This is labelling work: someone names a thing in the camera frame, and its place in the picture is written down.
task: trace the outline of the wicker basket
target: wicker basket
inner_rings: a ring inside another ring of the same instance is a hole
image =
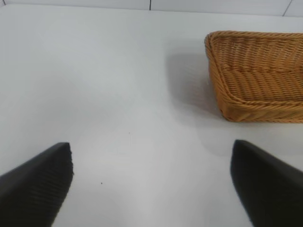
[[[227,120],[303,122],[303,34],[219,31],[205,45]]]

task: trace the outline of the white tabletop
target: white tabletop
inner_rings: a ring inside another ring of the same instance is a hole
[[[0,8],[0,173],[69,141],[54,227],[251,227],[234,140],[303,170],[303,124],[220,116],[203,44],[216,30],[303,32],[303,18]]]

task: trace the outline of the wall tile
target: wall tile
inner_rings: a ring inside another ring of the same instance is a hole
[[[152,0],[152,10],[282,16],[290,0]]]
[[[148,10],[150,0],[6,0],[6,3]]]
[[[293,0],[287,12],[287,17],[303,17],[303,0]]]

